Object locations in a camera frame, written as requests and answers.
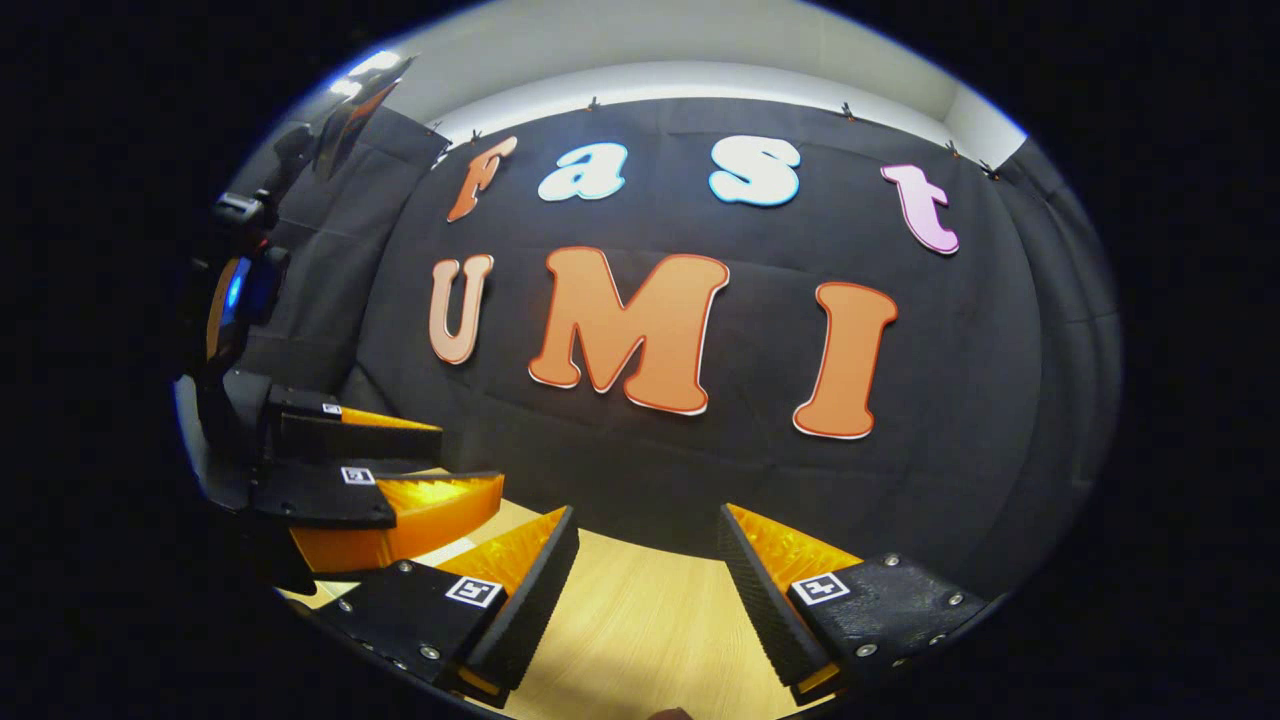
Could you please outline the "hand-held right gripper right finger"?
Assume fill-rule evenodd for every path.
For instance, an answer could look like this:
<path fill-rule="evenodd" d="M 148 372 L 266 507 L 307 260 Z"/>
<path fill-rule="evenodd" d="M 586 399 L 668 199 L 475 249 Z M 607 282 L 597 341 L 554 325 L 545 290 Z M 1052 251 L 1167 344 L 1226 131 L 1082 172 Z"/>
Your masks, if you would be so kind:
<path fill-rule="evenodd" d="M 733 503 L 719 509 L 717 550 L 799 705 L 888 685 L 993 610 L 904 553 L 861 559 Z"/>

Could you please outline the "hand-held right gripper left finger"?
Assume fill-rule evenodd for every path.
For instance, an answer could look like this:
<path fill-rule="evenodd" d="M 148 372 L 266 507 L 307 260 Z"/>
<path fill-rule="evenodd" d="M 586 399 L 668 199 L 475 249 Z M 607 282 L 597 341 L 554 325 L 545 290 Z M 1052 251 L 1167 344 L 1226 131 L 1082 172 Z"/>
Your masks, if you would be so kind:
<path fill-rule="evenodd" d="M 563 506 L 438 566 L 401 560 L 315 611 L 329 635 L 440 693 L 506 705 L 579 551 Z"/>

